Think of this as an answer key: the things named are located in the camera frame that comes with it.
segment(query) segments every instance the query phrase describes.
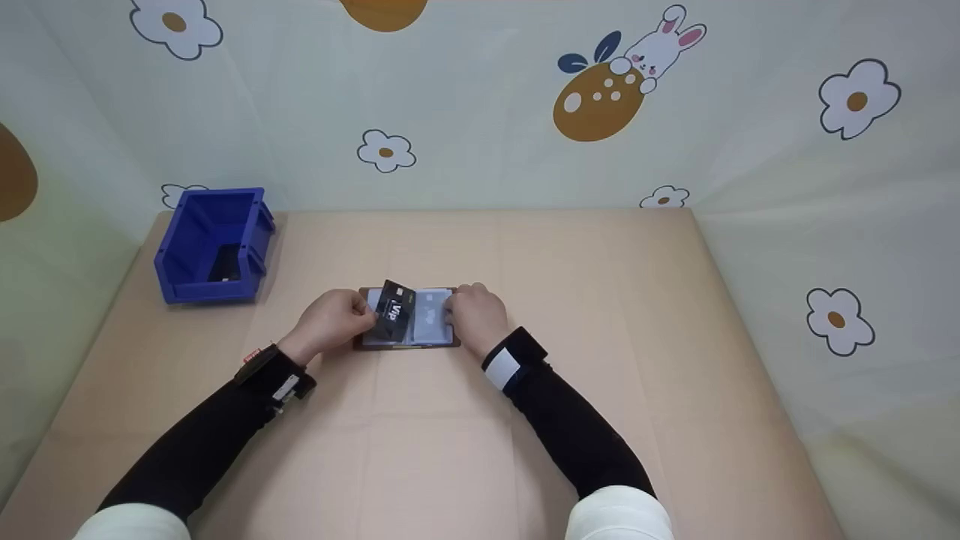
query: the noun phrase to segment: white label on wrist band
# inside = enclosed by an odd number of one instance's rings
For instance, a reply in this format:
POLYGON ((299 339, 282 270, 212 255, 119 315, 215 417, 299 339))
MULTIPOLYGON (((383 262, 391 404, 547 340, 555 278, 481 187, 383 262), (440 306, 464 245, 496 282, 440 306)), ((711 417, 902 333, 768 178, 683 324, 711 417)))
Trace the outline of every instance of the white label on wrist band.
POLYGON ((510 382, 510 378, 520 369, 520 364, 516 363, 514 356, 504 347, 493 357, 490 365, 487 366, 487 379, 496 386, 497 390, 503 391, 503 387, 510 382))
POLYGON ((288 377, 287 380, 285 380, 280 386, 280 388, 274 392, 274 401, 278 402, 282 400, 287 395, 287 392, 289 392, 290 389, 293 388, 298 382, 300 382, 300 377, 297 377, 296 375, 291 375, 288 377))

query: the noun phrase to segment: cartoon rabbit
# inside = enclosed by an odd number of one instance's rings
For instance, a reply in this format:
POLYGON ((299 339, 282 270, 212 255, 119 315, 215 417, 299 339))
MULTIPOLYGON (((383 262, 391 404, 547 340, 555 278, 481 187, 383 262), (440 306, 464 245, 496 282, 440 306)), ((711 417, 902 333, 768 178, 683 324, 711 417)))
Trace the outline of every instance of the cartoon rabbit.
POLYGON ((707 27, 702 24, 695 24, 680 32, 685 18, 686 8, 680 4, 667 8, 657 30, 634 43, 622 57, 613 59, 610 62, 610 71, 623 75, 630 71, 631 67, 636 67, 643 74, 640 93, 649 94, 657 89, 657 79, 677 62, 680 53, 696 45, 707 35, 707 27))

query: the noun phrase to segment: wrist strap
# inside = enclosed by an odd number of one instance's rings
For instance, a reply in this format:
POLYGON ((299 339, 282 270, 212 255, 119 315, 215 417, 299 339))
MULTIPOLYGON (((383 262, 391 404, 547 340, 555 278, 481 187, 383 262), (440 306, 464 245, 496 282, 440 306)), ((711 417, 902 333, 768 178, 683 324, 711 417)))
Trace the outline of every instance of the wrist strap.
POLYGON ((296 396, 303 399, 317 382, 285 355, 276 344, 256 353, 233 381, 244 390, 268 398, 276 407, 296 396))
POLYGON ((531 370, 546 365, 546 351, 530 332, 519 327, 493 348, 483 361, 487 379, 507 396, 531 370))

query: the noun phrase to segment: blue leaf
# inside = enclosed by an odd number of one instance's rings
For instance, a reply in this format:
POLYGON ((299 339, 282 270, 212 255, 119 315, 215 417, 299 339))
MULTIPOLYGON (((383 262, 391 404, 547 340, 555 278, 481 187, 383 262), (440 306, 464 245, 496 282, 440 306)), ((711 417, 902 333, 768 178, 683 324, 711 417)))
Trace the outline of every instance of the blue leaf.
POLYGON ((613 32, 610 32, 606 37, 600 40, 600 44, 597 45, 597 49, 593 51, 593 61, 600 63, 601 61, 608 59, 619 44, 620 31, 614 30, 613 32))
POLYGON ((577 53, 567 53, 557 60, 557 65, 563 73, 576 73, 587 68, 587 59, 577 53))

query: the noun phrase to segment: beige tablecloth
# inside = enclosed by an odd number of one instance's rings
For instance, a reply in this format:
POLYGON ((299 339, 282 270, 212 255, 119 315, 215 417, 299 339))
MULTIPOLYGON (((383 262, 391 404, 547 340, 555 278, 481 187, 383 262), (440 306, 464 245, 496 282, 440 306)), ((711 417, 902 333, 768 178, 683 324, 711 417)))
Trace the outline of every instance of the beige tablecloth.
MULTIPOLYGON (((139 455, 331 287, 480 281, 630 443, 680 539, 840 532, 685 209, 295 213, 255 304, 168 307, 137 256, 0 538, 69 538, 139 455)), ((463 349, 328 355, 195 538, 560 539, 576 498, 463 349)))

